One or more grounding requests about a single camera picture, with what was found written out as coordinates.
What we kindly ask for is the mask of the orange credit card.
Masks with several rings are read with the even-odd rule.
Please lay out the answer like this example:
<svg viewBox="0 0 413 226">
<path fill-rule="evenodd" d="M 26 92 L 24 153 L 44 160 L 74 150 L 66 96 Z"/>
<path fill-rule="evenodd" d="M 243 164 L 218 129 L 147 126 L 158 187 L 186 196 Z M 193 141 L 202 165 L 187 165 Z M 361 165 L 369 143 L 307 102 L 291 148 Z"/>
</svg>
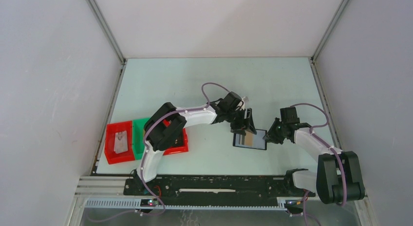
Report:
<svg viewBox="0 0 413 226">
<path fill-rule="evenodd" d="M 247 132 L 243 138 L 243 145 L 247 147 L 253 147 L 255 134 Z"/>
</svg>

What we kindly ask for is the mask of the black leather card holder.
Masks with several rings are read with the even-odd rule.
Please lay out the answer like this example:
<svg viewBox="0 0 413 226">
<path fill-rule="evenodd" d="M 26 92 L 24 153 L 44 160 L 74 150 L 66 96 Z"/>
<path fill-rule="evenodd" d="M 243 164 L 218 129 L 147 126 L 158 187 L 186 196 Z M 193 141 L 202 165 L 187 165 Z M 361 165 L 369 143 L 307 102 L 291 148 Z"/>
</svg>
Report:
<svg viewBox="0 0 413 226">
<path fill-rule="evenodd" d="M 267 150 L 267 142 L 264 140 L 266 130 L 256 130 L 257 134 L 246 132 L 245 135 L 234 134 L 233 146 L 260 151 Z"/>
</svg>

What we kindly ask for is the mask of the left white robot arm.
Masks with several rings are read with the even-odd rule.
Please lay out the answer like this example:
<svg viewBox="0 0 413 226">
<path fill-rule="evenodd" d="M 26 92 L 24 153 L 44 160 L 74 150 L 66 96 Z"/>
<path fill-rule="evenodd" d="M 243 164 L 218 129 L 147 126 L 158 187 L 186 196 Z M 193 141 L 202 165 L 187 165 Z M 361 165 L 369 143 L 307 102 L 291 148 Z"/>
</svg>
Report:
<svg viewBox="0 0 413 226">
<path fill-rule="evenodd" d="M 256 134 L 252 109 L 245 107 L 245 100 L 229 92 L 224 98 L 208 101 L 199 108 L 175 107 L 170 102 L 163 104 L 144 125 L 145 146 L 135 189 L 142 195 L 152 193 L 157 168 L 164 155 L 184 129 L 202 124 L 228 122 L 234 134 Z"/>
</svg>

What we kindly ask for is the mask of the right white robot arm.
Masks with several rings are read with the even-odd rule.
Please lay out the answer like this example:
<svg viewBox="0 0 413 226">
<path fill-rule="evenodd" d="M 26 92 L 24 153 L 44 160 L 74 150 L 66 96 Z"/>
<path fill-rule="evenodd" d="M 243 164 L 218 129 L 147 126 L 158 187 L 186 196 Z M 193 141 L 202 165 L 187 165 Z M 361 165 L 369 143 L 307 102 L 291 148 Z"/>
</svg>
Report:
<svg viewBox="0 0 413 226">
<path fill-rule="evenodd" d="M 264 136 L 268 143 L 283 144 L 284 140 L 303 148 L 318 164 L 317 171 L 291 169 L 286 172 L 283 189 L 295 196 L 302 190 L 315 193 L 324 204 L 344 205 L 366 196 L 359 158 L 353 151 L 343 151 L 323 140 L 308 123 L 301 122 L 296 106 L 280 109 Z"/>
</svg>

